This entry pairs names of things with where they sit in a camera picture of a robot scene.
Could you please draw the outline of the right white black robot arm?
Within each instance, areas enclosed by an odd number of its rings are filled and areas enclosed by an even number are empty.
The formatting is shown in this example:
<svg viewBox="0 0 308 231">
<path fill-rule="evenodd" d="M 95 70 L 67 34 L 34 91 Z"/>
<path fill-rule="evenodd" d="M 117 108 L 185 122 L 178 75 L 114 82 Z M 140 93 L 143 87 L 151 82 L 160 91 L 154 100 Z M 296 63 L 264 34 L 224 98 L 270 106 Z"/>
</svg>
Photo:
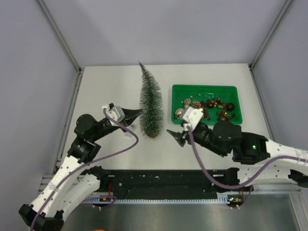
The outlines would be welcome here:
<svg viewBox="0 0 308 231">
<path fill-rule="evenodd" d="M 253 184 L 259 175 L 267 167 L 274 165 L 276 161 L 282 162 L 282 167 L 289 169 L 287 178 L 295 182 L 298 186 L 306 188 L 308 186 L 308 152 L 274 142 L 265 136 L 251 132 L 243 132 L 241 126 L 231 122 L 220 120 L 213 128 L 209 128 L 205 123 L 199 122 L 195 128 L 184 124 L 183 132 L 168 130 L 167 132 L 183 147 L 186 143 L 192 146 L 195 158 L 202 169 L 204 175 L 213 184 L 227 190 L 237 190 Z M 253 166 L 263 163 L 264 165 L 247 181 L 242 181 L 238 174 L 230 174 L 220 183 L 206 170 L 196 149 L 199 144 L 213 153 L 225 157 L 232 154 L 232 160 L 242 165 Z"/>
</svg>

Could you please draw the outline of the small green christmas tree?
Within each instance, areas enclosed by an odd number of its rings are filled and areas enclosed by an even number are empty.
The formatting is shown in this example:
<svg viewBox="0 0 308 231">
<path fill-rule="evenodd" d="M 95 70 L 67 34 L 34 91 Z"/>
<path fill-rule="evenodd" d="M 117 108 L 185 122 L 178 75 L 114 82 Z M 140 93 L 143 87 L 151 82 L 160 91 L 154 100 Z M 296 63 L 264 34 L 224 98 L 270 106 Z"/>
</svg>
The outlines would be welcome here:
<svg viewBox="0 0 308 231">
<path fill-rule="evenodd" d="M 161 88 L 153 74 L 139 63 L 141 68 L 141 92 L 140 108 L 143 113 L 140 116 L 141 132 L 144 136 L 156 139 L 163 129 L 163 98 Z"/>
</svg>

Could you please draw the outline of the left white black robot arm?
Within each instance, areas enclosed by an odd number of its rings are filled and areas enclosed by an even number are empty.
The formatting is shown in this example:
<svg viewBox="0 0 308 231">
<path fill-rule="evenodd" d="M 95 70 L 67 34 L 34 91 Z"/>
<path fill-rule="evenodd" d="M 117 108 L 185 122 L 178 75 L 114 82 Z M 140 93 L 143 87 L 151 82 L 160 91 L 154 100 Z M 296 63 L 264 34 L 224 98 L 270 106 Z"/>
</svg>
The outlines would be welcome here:
<svg viewBox="0 0 308 231">
<path fill-rule="evenodd" d="M 142 114 L 112 103 L 103 106 L 105 118 L 97 121 L 90 114 L 81 115 L 76 122 L 75 134 L 67 156 L 45 189 L 30 204 L 24 204 L 19 214 L 32 231 L 59 231 L 69 215 L 96 190 L 109 186 L 108 173 L 97 166 L 100 145 L 97 140 L 117 129 L 135 133 L 129 126 Z"/>
</svg>

